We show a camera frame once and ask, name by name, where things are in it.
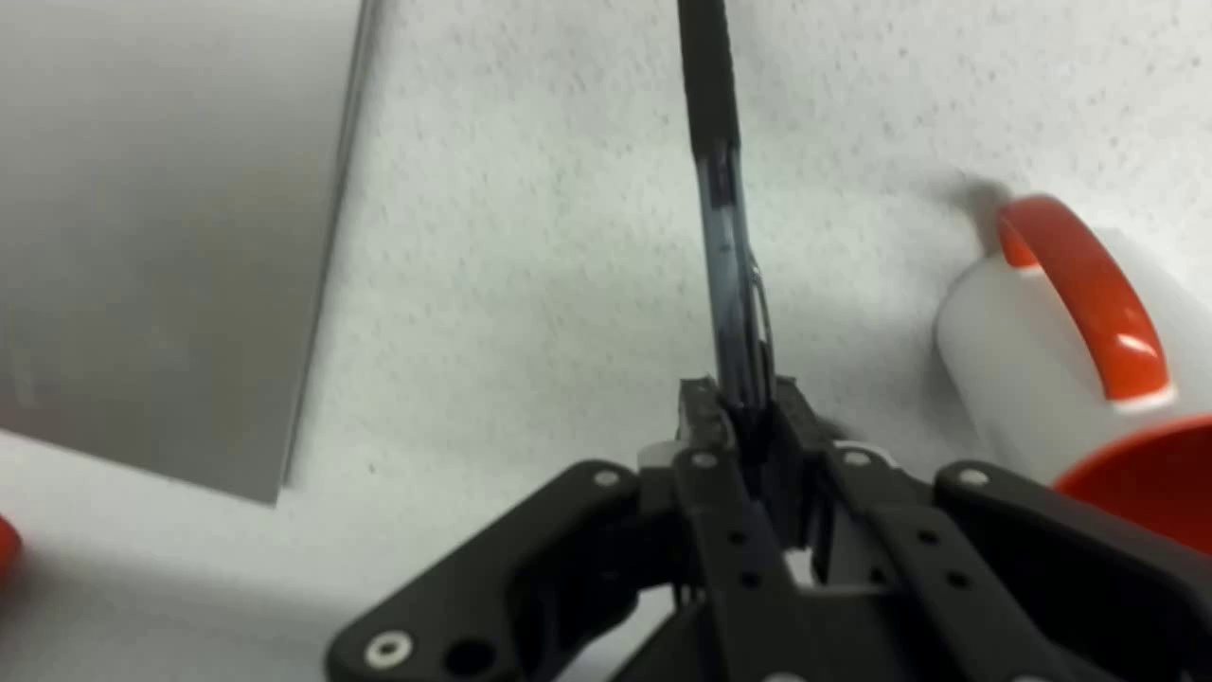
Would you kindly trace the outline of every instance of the white table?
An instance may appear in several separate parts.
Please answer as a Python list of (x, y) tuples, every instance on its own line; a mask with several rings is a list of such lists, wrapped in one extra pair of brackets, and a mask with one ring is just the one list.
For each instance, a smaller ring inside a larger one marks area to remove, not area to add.
[[(978, 456), (931, 317), (999, 186), (1149, 231), (1212, 295), (1212, 3), (733, 17), (781, 370), (908, 469)], [(350, 617), (539, 480), (666, 439), (709, 367), (675, 0), (388, 3), (291, 490), (258, 507), (0, 439), (31, 538), (0, 671), (317, 680)]]

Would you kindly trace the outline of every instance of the bolt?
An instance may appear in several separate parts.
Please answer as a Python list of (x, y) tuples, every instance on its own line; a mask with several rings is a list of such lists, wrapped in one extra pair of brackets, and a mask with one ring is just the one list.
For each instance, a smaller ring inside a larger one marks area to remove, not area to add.
[(702, 468), (702, 469), (712, 469), (716, 456), (712, 452), (699, 452), (691, 464)]
[(369, 644), (370, 671), (403, 667), (411, 655), (412, 655), (412, 636), (403, 629), (388, 629)]
[(873, 468), (873, 456), (866, 452), (850, 452), (842, 456), (844, 468)]
[(980, 490), (980, 487), (989, 487), (989, 475), (985, 469), (960, 469), (960, 480)]
[(598, 469), (598, 475), (595, 475), (595, 487), (598, 487), (598, 490), (614, 490), (616, 480), (623, 480), (616, 469)]

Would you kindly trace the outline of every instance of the hole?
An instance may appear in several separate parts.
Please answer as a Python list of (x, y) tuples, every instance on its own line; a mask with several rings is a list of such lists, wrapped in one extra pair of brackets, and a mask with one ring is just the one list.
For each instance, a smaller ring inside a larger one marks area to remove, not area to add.
[(490, 671), (498, 658), (492, 644), (490, 639), (454, 639), (449, 649), (449, 671), (457, 675), (457, 680), (475, 680), (480, 671)]
[(947, 584), (950, 584), (955, 590), (974, 589), (974, 580), (970, 580), (967, 572), (947, 572)]

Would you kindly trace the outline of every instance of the gray panel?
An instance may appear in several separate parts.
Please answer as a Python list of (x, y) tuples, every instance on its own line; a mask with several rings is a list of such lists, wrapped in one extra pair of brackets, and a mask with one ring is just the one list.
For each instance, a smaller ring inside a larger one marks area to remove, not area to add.
[(0, 425), (271, 502), (345, 151), (351, 0), (0, 7)]

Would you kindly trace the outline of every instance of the black mechanical arm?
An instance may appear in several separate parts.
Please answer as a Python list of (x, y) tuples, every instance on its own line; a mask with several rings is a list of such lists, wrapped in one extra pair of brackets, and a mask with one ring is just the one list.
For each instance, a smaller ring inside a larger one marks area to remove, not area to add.
[(556, 680), (656, 589), (623, 682), (1212, 682), (1212, 561), (989, 464), (914, 480), (772, 374), (725, 0), (681, 0), (681, 45), (720, 386), (681, 382), (642, 469), (565, 469), (356, 617), (331, 682)]

